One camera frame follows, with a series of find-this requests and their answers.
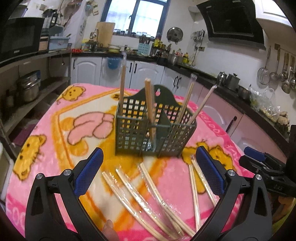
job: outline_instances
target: blender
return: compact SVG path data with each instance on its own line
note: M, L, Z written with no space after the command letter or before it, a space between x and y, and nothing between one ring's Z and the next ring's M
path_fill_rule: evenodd
M58 16L57 9L47 9L42 13L44 18L42 36L49 36L49 29L56 25Z

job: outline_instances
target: blue bucket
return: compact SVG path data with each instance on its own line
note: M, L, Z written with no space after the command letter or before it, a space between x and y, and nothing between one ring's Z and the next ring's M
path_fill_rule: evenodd
M121 62L121 58L120 57L116 57L116 58L108 58L108 68L115 70L118 68L119 64Z

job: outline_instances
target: cutting board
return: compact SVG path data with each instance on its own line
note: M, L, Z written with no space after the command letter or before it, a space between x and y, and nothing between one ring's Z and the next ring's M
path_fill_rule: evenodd
M99 32L97 42L100 45L103 44L103 47L108 48L109 44L111 44L115 23L97 22L96 28Z

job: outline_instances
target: range hood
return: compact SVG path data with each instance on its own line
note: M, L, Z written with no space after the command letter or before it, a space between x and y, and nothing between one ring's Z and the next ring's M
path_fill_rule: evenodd
M210 0L197 7L205 20L210 41L266 50L253 0Z

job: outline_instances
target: black countertop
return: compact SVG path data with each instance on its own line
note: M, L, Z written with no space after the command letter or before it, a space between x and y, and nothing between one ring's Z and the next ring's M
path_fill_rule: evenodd
M83 53L75 53L72 54L72 56L77 57L122 57L122 54L114 54L114 53L94 53L94 52L83 52ZM127 60L131 61L143 61L143 62L155 62L159 65L162 65L164 67L170 68L171 70L174 70L178 72L179 74L185 75L187 77L190 77L191 73L196 73L198 75L197 82L206 87L207 89L210 89L216 82L216 78L205 73L202 71L199 71L197 69L189 68L187 66L174 66L169 63L159 63L157 62L157 59L155 58L149 58L149 57L142 57L137 55L128 55ZM289 155L289 145L288 140L289 136L288 134L283 135L281 134L277 128L275 127L275 124L272 123L265 115L259 113L258 111L254 110L249 103L246 103L242 99L240 99L237 95L237 93L223 87L219 86L215 91L215 94L217 94L219 97L224 99L226 102L228 102L230 105L235 107L239 112L246 114L248 117L250 117L261 129L263 129L266 134L270 136L270 138L278 145L278 147L281 149L281 151L288 156Z

